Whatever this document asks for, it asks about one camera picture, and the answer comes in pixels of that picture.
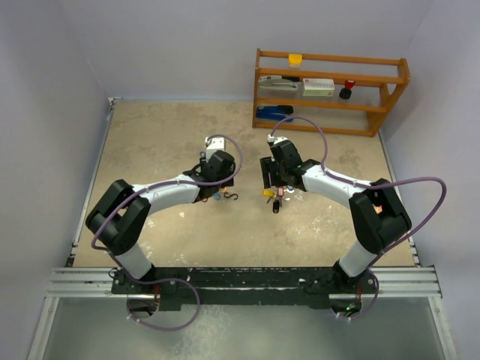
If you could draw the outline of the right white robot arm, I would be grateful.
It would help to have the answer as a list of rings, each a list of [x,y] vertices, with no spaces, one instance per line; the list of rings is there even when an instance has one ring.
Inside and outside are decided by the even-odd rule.
[[[351,293],[369,265],[412,228],[410,216],[390,182],[344,177],[319,161],[302,160],[284,136],[267,139],[271,156],[260,159],[264,188],[290,186],[327,197],[349,209],[356,240],[334,264],[334,287]]]

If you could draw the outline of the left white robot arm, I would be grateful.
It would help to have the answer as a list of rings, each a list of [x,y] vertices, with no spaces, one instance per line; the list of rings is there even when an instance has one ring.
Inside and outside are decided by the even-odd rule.
[[[233,185],[234,157],[215,151],[193,169],[150,185],[114,181],[88,214],[85,225],[108,254],[130,275],[128,286],[146,294],[155,283],[155,267],[138,245],[147,217],[173,206],[199,203],[222,187]]]

